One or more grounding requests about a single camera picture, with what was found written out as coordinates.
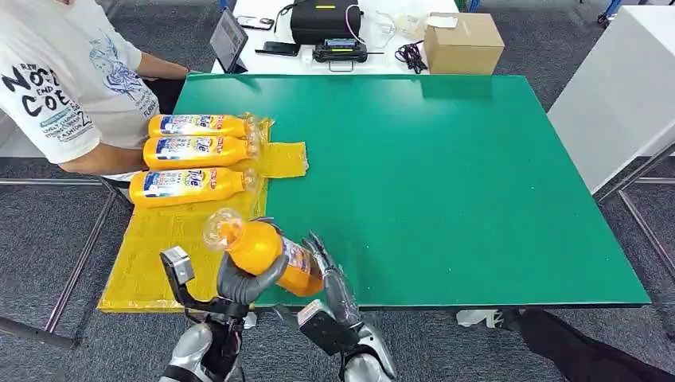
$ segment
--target cardboard box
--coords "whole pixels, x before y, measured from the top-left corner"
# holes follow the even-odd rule
[[[431,74],[492,74],[504,41],[489,14],[441,14],[457,18],[454,28],[427,26],[424,50]]]

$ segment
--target gray carpet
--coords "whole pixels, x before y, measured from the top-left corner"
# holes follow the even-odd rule
[[[607,4],[590,0],[484,0],[507,48],[498,73],[524,74],[548,109],[602,30],[595,17]],[[117,1],[108,13],[139,48],[208,71],[207,40],[218,18],[211,0]],[[675,162],[654,173],[675,176]],[[67,177],[41,160],[0,159],[0,177]],[[675,188],[640,185],[630,195],[666,248],[675,253]],[[100,188],[0,187],[0,315],[44,325],[88,229],[103,204]],[[669,339],[675,287],[617,198],[602,207],[654,301],[640,309],[557,310],[583,332],[650,364],[675,372]],[[152,381],[189,323],[178,314],[102,314],[94,310],[115,260],[129,212],[116,204],[75,289],[58,332],[82,345],[65,351],[0,335],[0,380]],[[369,312],[394,354],[402,381],[562,381],[552,363],[531,354],[514,333],[462,328],[451,311]],[[332,381],[336,360],[271,314],[244,336],[250,381]]]

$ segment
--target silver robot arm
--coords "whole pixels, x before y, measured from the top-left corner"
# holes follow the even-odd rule
[[[196,300],[187,282],[194,279],[189,256],[180,247],[160,254],[166,277],[185,315],[197,324],[189,328],[174,347],[161,382],[224,382],[240,369],[241,332],[249,304],[274,284],[286,270],[287,258],[280,258],[261,275],[239,269],[224,253],[217,277],[218,295],[209,301]],[[188,308],[207,312],[197,319]]]
[[[344,335],[339,336],[337,340],[341,342],[341,352],[345,357],[345,367],[341,370],[340,377],[346,382],[395,380],[396,367],[387,345],[375,327],[362,321],[354,294],[340,267],[328,253],[321,239],[313,232],[310,232],[309,240],[302,242],[312,251],[312,256],[321,271],[327,309],[344,330]]]

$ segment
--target robotic arm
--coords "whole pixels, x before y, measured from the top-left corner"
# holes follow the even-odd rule
[[[285,306],[275,306],[282,320],[307,336],[327,354],[341,354],[340,378],[347,382],[389,382],[396,379],[391,355],[379,332],[361,320],[358,305],[345,276],[322,241],[312,232],[304,240],[321,271],[326,304],[314,300],[297,317]],[[207,302],[190,295],[186,283],[194,271],[185,251],[174,247],[161,253],[174,297],[196,322],[181,336],[160,382],[225,382],[240,368],[241,332],[248,306],[286,270],[280,256],[263,274],[252,276],[224,254],[217,279],[218,296]],[[188,311],[207,312],[197,319]]]
[[[327,306],[314,300],[301,310],[298,314],[300,332],[328,355],[341,354],[341,380],[389,382],[396,379],[396,368],[384,339],[375,327],[361,319],[346,277],[321,239],[310,232],[310,238],[302,243],[311,250],[321,271]],[[315,318],[322,311],[327,317]],[[317,328],[314,322],[321,322],[331,330]]]

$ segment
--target black pants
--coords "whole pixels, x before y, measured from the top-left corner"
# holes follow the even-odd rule
[[[157,96],[159,102],[159,112],[162,114],[173,114],[178,97],[183,90],[185,80],[165,80],[158,78],[156,80],[144,80],[147,87]],[[128,181],[115,181],[106,179],[113,187],[118,189],[128,189]]]
[[[675,376],[589,338],[542,310],[527,310],[517,322],[528,348],[553,361],[570,382],[675,381]]]

